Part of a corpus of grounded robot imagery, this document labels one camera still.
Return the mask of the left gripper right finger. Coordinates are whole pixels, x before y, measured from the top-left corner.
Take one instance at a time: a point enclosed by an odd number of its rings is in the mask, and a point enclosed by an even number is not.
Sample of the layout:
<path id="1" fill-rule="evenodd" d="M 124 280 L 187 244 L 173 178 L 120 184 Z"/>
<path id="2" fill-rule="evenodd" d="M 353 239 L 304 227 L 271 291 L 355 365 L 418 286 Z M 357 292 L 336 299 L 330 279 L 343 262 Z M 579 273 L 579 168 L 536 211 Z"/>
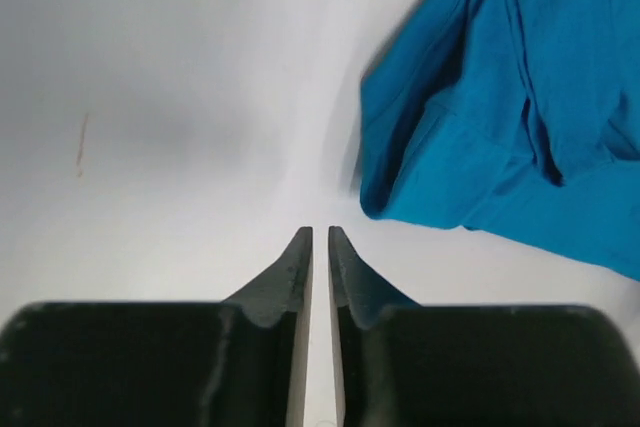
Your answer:
<path id="1" fill-rule="evenodd" d="M 429 306 L 328 230 L 343 426 L 635 426 L 639 369 L 582 305 Z"/>

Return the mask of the blue polo shirt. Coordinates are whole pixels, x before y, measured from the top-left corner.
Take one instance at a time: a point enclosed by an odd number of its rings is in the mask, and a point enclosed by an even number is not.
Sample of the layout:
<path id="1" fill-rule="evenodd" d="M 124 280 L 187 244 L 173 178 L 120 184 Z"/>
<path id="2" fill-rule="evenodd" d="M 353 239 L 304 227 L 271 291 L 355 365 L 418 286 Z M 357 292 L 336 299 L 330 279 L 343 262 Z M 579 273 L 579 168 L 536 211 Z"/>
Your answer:
<path id="1" fill-rule="evenodd" d="M 639 275 L 639 0 L 422 0 L 361 90 L 373 219 Z"/>

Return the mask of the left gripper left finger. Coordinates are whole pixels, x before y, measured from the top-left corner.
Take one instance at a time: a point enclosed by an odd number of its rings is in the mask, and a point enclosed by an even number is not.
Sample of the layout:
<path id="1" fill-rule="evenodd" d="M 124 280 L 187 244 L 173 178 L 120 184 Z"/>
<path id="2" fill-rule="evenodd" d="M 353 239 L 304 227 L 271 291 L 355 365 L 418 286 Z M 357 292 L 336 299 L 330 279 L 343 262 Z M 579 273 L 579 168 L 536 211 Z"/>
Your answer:
<path id="1" fill-rule="evenodd" d="M 212 302 L 40 302 L 1 329 L 5 426 L 299 426 L 313 231 Z"/>

